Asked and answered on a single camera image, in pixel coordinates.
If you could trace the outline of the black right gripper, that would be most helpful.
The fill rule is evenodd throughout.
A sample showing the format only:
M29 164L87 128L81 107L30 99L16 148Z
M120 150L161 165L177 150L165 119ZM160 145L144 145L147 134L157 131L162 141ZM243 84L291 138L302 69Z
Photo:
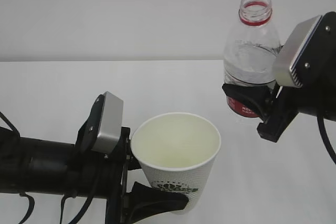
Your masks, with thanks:
M294 105L294 88L275 83L271 93L267 86L243 87L225 83L222 89L228 106L246 118L264 119L257 126L261 138L277 143L298 114Z

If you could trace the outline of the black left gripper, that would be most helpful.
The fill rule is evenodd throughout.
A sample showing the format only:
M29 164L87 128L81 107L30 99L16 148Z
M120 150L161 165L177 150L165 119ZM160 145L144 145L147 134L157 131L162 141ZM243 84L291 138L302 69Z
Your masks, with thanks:
M124 223L123 198L127 189L128 166L140 167L130 151L130 132L129 127L121 128L120 139L112 153L108 155L111 172L105 223ZM154 189L138 182L133 184L129 193L126 193L125 199L126 223L136 223L162 213L183 210L189 202L184 194Z

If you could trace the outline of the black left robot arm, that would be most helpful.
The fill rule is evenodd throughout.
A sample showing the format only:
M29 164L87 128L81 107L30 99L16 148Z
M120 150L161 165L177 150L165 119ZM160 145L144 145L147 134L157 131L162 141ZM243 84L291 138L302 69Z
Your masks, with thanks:
M4 115L1 128L1 192L29 201L32 193L85 197L72 219L78 223L94 198L107 201L105 223L136 223L161 213L182 210L188 198L134 183L127 192L128 172L140 168L130 148L130 129L122 126L123 101L110 92L99 95L78 131L75 144L22 137Z

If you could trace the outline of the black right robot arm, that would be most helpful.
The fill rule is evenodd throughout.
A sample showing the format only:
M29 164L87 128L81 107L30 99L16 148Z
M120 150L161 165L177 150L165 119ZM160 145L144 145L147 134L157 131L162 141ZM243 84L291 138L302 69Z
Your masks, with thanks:
M299 23L281 48L272 72L275 88L224 84L224 93L262 120L259 136L278 142L298 113L335 121L335 12Z

